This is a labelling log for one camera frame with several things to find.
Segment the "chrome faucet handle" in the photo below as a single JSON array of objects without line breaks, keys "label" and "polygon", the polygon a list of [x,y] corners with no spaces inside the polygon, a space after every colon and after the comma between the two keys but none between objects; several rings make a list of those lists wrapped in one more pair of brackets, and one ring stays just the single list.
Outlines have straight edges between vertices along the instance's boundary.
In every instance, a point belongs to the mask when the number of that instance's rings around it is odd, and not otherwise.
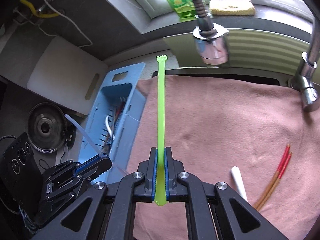
[{"label": "chrome faucet handle", "polygon": [[318,92],[312,81],[317,63],[311,64],[307,57],[307,53],[303,52],[298,70],[294,77],[288,81],[288,86],[300,91],[303,111],[313,112],[320,107]]},{"label": "chrome faucet handle", "polygon": [[312,81],[317,68],[316,60],[320,50],[320,24],[315,20],[312,29],[312,39],[308,52],[302,53],[302,59],[288,86],[299,91],[302,100],[302,109],[305,112],[316,111],[320,107],[318,92]]}]

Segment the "green plastic spoon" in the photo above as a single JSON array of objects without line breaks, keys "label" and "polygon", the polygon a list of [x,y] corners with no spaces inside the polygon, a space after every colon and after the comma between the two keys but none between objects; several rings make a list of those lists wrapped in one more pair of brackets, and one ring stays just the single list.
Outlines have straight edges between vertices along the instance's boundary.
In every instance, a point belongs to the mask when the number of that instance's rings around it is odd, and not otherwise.
[{"label": "green plastic spoon", "polygon": [[157,177],[155,203],[163,206],[167,203],[164,177],[164,109],[165,109],[165,62],[167,55],[157,57],[158,73],[158,145],[157,145]]}]

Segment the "yellow sponge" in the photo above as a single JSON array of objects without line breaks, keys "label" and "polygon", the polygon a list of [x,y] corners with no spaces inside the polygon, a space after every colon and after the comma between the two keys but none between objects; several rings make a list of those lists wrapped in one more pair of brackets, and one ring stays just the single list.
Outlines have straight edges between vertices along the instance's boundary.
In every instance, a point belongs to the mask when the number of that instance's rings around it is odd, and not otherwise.
[{"label": "yellow sponge", "polygon": [[215,15],[254,15],[254,6],[250,0],[211,0],[211,14]]}]

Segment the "wooden chopstick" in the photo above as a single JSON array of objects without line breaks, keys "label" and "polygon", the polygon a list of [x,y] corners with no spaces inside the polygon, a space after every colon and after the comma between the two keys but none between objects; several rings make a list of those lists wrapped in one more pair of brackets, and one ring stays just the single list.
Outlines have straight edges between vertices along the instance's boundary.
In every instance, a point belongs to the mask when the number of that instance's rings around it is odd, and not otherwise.
[{"label": "wooden chopstick", "polygon": [[276,182],[283,166],[284,163],[288,157],[289,154],[289,150],[290,150],[290,144],[287,144],[286,148],[284,149],[284,153],[282,155],[282,159],[278,165],[278,168],[276,170],[276,172],[273,174],[273,177],[271,179],[271,181],[269,182],[269,184],[267,185],[267,187],[265,188],[265,190],[263,191],[263,193],[261,194],[260,198],[258,199],[258,201],[256,203],[254,203],[253,207],[255,209],[257,209],[257,207],[262,203],[262,201],[264,200],[264,198],[266,197],[266,195],[268,194],[268,192],[271,190],[273,184]]},{"label": "wooden chopstick", "polygon": [[288,166],[288,163],[291,159],[291,155],[292,155],[292,152],[289,153],[289,155],[287,156],[287,159],[285,160],[285,163],[282,167],[282,170],[280,171],[276,181],[274,182],[273,186],[271,187],[271,189],[269,190],[269,192],[267,193],[267,195],[265,196],[265,198],[263,199],[263,201],[260,203],[260,205],[256,208],[257,211],[259,211],[263,205],[266,203],[266,201],[270,198],[271,194],[274,192],[274,190],[276,189],[276,187],[278,186],[278,184],[280,183],[280,179],[282,177],[282,175],[284,174],[287,166]]}]

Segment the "faucet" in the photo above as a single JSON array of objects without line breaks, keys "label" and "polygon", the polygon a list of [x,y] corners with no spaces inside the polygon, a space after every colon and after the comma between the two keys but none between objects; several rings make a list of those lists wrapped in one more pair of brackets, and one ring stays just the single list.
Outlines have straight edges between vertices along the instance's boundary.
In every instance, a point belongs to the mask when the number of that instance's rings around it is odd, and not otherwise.
[{"label": "faucet", "polygon": [[299,91],[302,100],[302,109],[305,112],[316,111],[320,107],[318,92],[314,87],[312,77],[317,68],[316,60],[320,50],[320,23],[314,20],[311,42],[308,52],[302,53],[302,59],[293,78],[289,79],[288,86]]},{"label": "faucet", "polygon": [[193,30],[196,49],[204,63],[221,65],[228,61],[228,47],[226,28],[211,21],[211,14],[207,13],[202,0],[192,0],[196,9],[198,26]]}]

